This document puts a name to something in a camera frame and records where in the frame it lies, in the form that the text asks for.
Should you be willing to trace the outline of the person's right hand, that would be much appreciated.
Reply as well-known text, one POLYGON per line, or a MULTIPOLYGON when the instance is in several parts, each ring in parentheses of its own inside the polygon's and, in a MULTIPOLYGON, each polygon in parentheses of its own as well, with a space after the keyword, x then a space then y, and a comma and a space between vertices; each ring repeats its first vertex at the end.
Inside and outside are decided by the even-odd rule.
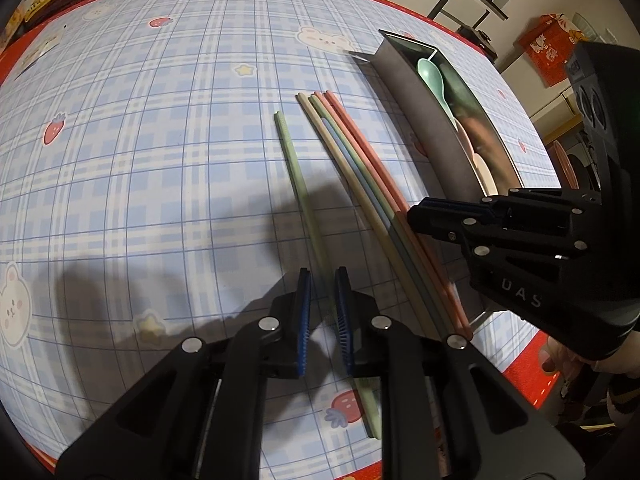
POLYGON ((598 373, 638 377, 640 367, 639 347, 639 333, 632 332, 612 356, 601 361, 589 361, 570 351, 559 341, 549 337, 538 352, 538 360, 546 374, 554 375, 560 373, 568 382, 577 377, 584 365, 589 365, 598 373))

